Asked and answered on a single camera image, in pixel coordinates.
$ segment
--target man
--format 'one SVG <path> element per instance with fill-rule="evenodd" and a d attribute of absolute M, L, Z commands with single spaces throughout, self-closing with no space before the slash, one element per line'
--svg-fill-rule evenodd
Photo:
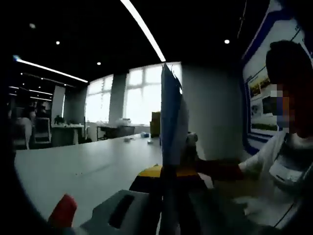
<path fill-rule="evenodd" d="M 284 130 L 272 137 L 256 155 L 239 165 L 196 160 L 197 172 L 207 174 L 213 180 L 240 180 L 258 174 L 256 194 L 259 201 L 248 203 L 246 214 L 256 213 L 271 203 L 289 205 L 294 202 L 295 197 L 281 191 L 269 173 L 286 137 L 291 149 L 313 150 L 313 68 L 309 56 L 300 44 L 274 42 L 267 53 L 266 67 L 271 83 L 277 84 L 277 121 L 284 125 Z"/>

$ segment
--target black ceiling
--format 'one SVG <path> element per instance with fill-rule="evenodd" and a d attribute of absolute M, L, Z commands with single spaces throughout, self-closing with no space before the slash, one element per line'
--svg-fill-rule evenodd
<path fill-rule="evenodd" d="M 166 60 L 231 64 L 251 42 L 268 6 L 246 0 L 132 0 Z M 112 73 L 160 63 L 144 33 L 119 0 L 24 2 L 14 8 L 12 55 L 92 81 Z M 72 78 L 12 62 L 11 86 L 53 93 L 54 82 L 86 85 Z"/>

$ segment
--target red object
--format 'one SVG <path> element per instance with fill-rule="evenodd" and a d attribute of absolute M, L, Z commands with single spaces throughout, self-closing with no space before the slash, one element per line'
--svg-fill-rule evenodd
<path fill-rule="evenodd" d="M 54 208 L 48 222 L 56 228 L 71 227 L 76 209 L 75 200 L 65 194 Z"/>

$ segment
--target white chair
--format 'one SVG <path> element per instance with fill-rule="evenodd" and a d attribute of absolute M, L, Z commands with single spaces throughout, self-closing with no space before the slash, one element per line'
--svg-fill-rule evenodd
<path fill-rule="evenodd" d="M 19 118 L 13 125 L 13 144 L 29 149 L 29 141 L 32 134 L 31 120 L 24 117 Z"/>
<path fill-rule="evenodd" d="M 37 117 L 34 132 L 35 143 L 51 143 L 50 119 Z"/>

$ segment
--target white shirt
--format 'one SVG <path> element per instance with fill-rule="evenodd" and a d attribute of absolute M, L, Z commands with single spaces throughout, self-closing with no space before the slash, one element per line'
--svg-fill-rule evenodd
<path fill-rule="evenodd" d="M 278 132 L 257 154 L 239 164 L 243 173 L 260 173 L 258 197 L 247 200 L 247 208 L 245 209 L 248 217 L 259 224 L 273 226 L 295 200 L 293 196 L 276 187 L 269 173 L 269 169 L 284 141 L 285 134 L 285 131 Z M 292 134 L 290 143 L 293 148 L 313 148 L 312 137 L 303 139 L 297 134 Z"/>

